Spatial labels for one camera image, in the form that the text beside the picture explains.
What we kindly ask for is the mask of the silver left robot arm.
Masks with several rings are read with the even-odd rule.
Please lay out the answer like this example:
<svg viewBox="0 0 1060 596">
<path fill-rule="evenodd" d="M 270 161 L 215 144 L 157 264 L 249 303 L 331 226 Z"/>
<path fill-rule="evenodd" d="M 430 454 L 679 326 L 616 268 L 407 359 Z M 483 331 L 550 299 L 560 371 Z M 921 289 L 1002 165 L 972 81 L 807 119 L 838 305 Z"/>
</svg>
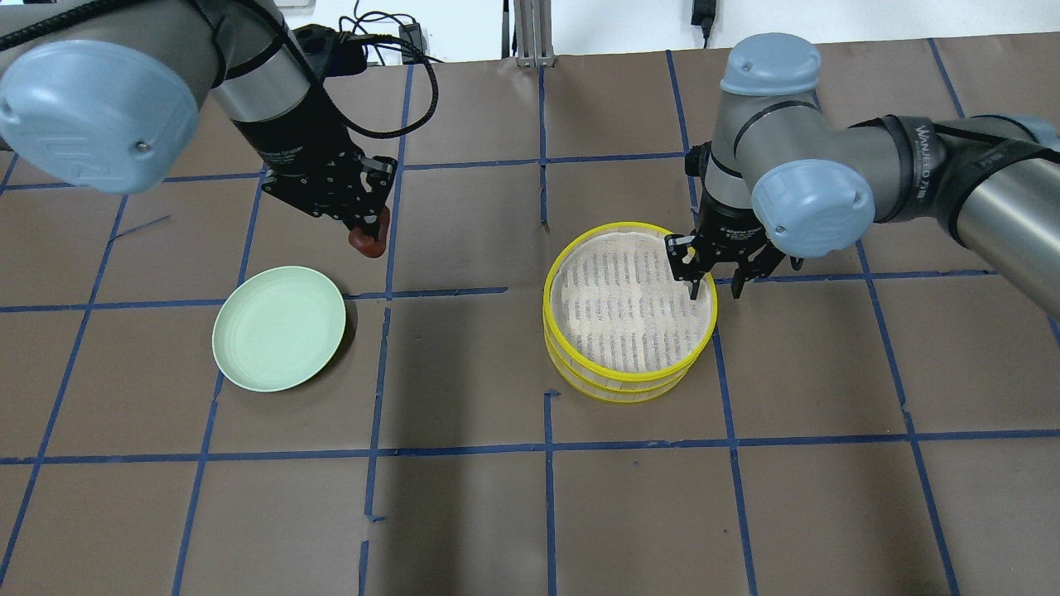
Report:
<svg viewBox="0 0 1060 596">
<path fill-rule="evenodd" d="M 251 132 L 251 144 L 273 138 L 310 152 L 308 165 L 294 174 L 276 170 L 279 151 L 265 151 L 265 173 L 220 171 L 174 175 L 171 168 L 194 136 L 200 105 L 210 92 L 226 105 L 231 78 L 226 57 L 217 55 L 220 31 L 233 22 L 242 43 L 253 47 L 250 60 L 235 65 L 238 78 L 253 78 L 272 58 L 292 63 L 282 38 L 261 22 L 251 5 L 223 7 L 200 1 L 94 1 L 2 8 L 4 33 L 31 29 L 48 19 L 57 27 L 30 41 L 5 46 L 2 53 L 2 147 L 20 161 L 50 175 L 49 185 L 16 185 L 17 194 L 54 199 L 63 192 L 107 206 L 118 216 L 118 199 L 167 190 L 229 181 L 257 182 L 266 196 L 292 185 L 284 194 L 289 211 L 329 218 L 330 208 L 354 208 L 367 199 L 366 185 L 341 185 L 341 177 L 364 173 L 364 159 L 349 139 L 322 84 L 305 75 L 266 75 L 251 98 L 289 89 L 295 97 L 273 118 L 234 121 L 235 132 Z M 573 78 L 567 67 L 554 73 L 523 70 L 513 60 L 436 65 L 417 78 L 402 72 L 404 94 L 395 99 L 402 112 L 426 103 L 436 81 L 443 113 L 454 117 L 448 132 L 428 126 L 407 144 L 398 160 L 383 159 L 390 178 L 383 187 L 398 191 L 398 180 L 416 172 L 485 174 L 516 169 L 545 180 L 549 170 L 575 165 L 674 160 L 674 151 L 602 152 L 562 155 L 546 148 L 550 83 Z M 224 78 L 216 84 L 215 78 Z"/>
</svg>

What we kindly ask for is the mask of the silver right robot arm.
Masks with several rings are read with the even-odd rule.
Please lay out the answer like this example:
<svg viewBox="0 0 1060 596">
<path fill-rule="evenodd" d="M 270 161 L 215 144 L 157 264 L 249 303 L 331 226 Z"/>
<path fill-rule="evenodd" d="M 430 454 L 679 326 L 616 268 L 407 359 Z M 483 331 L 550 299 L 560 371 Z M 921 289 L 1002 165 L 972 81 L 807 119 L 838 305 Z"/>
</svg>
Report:
<svg viewBox="0 0 1060 596">
<path fill-rule="evenodd" d="M 731 293 L 789 261 L 850 248 L 871 225 L 931 218 L 1053 318 L 1059 312 L 1058 132 L 1045 118 L 886 113 L 836 128 L 814 103 L 822 56 L 778 31 L 740 41 L 710 141 L 686 154 L 696 227 L 665 238 L 696 298 L 716 264 Z"/>
</svg>

